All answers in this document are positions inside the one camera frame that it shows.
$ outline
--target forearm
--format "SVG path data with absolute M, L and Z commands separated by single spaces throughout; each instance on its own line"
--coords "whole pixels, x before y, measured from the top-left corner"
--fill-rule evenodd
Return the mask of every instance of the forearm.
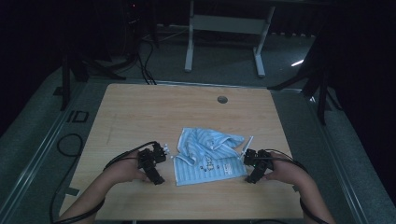
M 76 217 L 91 211 L 107 195 L 108 191 L 114 186 L 105 176 L 99 175 L 88 188 L 78 197 L 78 199 L 59 217 L 64 220 Z M 95 215 L 85 218 L 77 223 L 93 223 Z
M 318 186 L 311 178 L 305 180 L 306 182 L 299 186 L 301 200 L 306 208 L 315 216 L 327 223 L 335 223 L 332 214 L 330 213 L 326 203 L 318 190 Z M 306 214 L 304 214 L 306 223 L 317 223 Z

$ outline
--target crumpled blue cloth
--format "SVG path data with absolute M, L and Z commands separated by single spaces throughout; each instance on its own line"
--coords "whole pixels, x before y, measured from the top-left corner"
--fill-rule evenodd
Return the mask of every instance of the crumpled blue cloth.
M 243 136 L 211 129 L 183 128 L 174 159 L 177 185 L 246 175 L 246 167 L 233 149 L 244 140 Z

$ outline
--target white metal frame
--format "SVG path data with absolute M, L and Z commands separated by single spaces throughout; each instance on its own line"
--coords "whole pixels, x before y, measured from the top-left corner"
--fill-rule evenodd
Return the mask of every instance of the white metal frame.
M 184 70 L 186 72 L 191 72 L 192 70 L 194 30 L 232 32 L 261 36 L 259 45 L 253 48 L 253 55 L 256 62 L 258 76 L 265 77 L 264 66 L 262 63 L 262 46 L 264 45 L 265 37 L 268 34 L 268 29 L 271 24 L 271 19 L 274 15 L 274 11 L 275 7 L 269 8 L 266 20 L 197 15 L 194 14 L 194 1 L 191 0 L 189 45 L 187 47 L 186 64 Z

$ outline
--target table top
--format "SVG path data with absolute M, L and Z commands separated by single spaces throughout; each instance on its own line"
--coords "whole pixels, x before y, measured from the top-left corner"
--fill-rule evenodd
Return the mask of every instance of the table top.
M 218 102 L 219 96 L 228 99 Z M 104 166 L 124 151 L 150 141 L 177 154 L 184 127 L 239 134 L 249 148 L 273 148 L 290 155 L 271 93 L 266 89 L 111 84 L 100 105 L 70 188 L 82 192 Z M 161 185 L 141 181 L 118 184 L 106 196 L 97 219 L 258 219 L 302 218 L 299 193 L 278 181 L 249 184 L 244 177 L 176 186 L 173 161 L 157 164 Z M 77 197 L 66 195 L 61 213 Z

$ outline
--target cartoon print on towel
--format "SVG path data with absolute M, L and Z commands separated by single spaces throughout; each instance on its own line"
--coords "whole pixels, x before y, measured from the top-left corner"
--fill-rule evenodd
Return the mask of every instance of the cartoon print on towel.
M 174 158 L 177 186 L 247 175 L 233 149 L 244 140 L 243 136 L 211 129 L 183 128 Z

